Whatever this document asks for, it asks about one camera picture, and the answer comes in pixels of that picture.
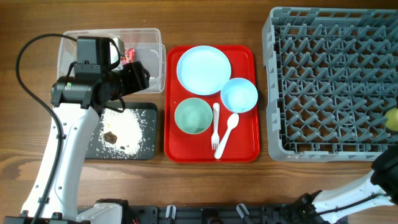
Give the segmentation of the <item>white plastic spoon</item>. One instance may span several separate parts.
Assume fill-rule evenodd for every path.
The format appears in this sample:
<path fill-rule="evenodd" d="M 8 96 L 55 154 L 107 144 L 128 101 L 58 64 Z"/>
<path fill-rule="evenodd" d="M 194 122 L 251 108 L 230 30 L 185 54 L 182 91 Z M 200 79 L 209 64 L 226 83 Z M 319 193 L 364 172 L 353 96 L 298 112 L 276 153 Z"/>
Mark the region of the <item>white plastic spoon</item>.
<path fill-rule="evenodd" d="M 228 142 L 229 135 L 231 131 L 238 125 L 239 123 L 239 115 L 237 113 L 233 113 L 227 120 L 227 130 L 219 143 L 217 150 L 215 151 L 214 157 L 215 159 L 220 159 L 223 155 L 224 149 L 226 147 L 226 143 Z"/>

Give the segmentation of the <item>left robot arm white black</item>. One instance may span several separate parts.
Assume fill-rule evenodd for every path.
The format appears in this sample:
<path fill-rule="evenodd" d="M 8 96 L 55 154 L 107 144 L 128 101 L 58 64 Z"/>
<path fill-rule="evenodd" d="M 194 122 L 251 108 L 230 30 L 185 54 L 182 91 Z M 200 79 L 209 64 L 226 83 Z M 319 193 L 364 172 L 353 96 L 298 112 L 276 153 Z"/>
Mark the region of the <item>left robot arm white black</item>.
<path fill-rule="evenodd" d="M 131 223 L 127 200 L 101 199 L 79 213 L 78 185 L 86 150 L 109 101 L 149 87 L 140 62 L 123 63 L 117 38 L 76 38 L 76 60 L 51 89 L 45 109 L 52 127 L 34 186 L 18 216 L 6 223 Z"/>

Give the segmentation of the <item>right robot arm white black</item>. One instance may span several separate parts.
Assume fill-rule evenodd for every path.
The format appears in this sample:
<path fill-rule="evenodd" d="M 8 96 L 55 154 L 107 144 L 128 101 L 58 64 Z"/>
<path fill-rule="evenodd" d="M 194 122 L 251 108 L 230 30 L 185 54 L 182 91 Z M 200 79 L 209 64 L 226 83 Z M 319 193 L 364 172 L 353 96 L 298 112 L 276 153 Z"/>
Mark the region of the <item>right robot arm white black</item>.
<path fill-rule="evenodd" d="M 397 150 L 378 156 L 365 176 L 333 190 L 305 193 L 291 204 L 291 223 L 336 223 L 378 206 L 397 205 Z"/>

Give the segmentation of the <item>light blue plate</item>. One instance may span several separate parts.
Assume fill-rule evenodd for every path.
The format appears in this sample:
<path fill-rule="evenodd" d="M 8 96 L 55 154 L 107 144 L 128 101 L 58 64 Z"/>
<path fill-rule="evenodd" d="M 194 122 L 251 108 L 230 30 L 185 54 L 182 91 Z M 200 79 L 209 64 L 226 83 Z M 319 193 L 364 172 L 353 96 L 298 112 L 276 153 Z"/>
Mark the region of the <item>light blue plate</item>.
<path fill-rule="evenodd" d="M 190 93 L 213 95 L 231 78 L 231 63 L 219 49 L 208 45 L 192 47 L 177 62 L 177 78 Z"/>

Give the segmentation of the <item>light blue bowl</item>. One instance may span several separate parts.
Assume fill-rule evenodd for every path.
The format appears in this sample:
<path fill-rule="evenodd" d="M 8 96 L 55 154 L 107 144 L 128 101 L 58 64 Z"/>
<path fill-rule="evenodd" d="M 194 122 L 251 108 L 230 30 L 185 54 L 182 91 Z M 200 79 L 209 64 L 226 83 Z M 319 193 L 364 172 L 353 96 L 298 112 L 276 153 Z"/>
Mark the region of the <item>light blue bowl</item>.
<path fill-rule="evenodd" d="M 234 113 L 245 113 L 257 105 L 256 86 L 245 78 L 232 78 L 221 89 L 221 102 Z"/>

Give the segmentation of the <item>yellow plastic cup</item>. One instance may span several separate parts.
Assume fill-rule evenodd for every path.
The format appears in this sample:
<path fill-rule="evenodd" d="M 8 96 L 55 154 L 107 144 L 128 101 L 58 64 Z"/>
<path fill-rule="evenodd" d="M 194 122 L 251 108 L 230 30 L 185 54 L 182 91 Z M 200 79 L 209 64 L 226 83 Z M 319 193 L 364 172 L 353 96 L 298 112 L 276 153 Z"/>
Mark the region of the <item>yellow plastic cup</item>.
<path fill-rule="evenodd" d="M 385 126 L 391 131 L 398 132 L 398 109 L 391 108 L 385 113 L 386 122 Z"/>

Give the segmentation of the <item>green bowl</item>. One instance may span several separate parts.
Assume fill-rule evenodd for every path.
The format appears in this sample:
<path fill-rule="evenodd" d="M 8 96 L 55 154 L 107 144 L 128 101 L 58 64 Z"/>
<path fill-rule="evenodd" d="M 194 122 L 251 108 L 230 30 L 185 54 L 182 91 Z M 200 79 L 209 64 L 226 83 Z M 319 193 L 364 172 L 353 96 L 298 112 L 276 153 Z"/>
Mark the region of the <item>green bowl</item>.
<path fill-rule="evenodd" d="M 177 127 L 184 133 L 200 134 L 211 126 L 213 111 L 205 100 L 187 98 L 176 107 L 174 120 Z"/>

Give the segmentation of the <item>red snack wrapper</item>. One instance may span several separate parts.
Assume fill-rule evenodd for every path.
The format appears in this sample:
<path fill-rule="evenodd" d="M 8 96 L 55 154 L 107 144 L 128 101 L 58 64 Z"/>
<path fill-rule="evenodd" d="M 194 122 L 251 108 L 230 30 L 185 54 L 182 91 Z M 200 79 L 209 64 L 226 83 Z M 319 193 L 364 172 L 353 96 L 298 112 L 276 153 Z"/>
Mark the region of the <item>red snack wrapper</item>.
<path fill-rule="evenodd" d="M 136 53 L 136 51 L 134 48 L 126 49 L 124 52 L 124 55 L 121 57 L 122 64 L 125 65 L 128 63 L 133 63 L 135 53 Z"/>

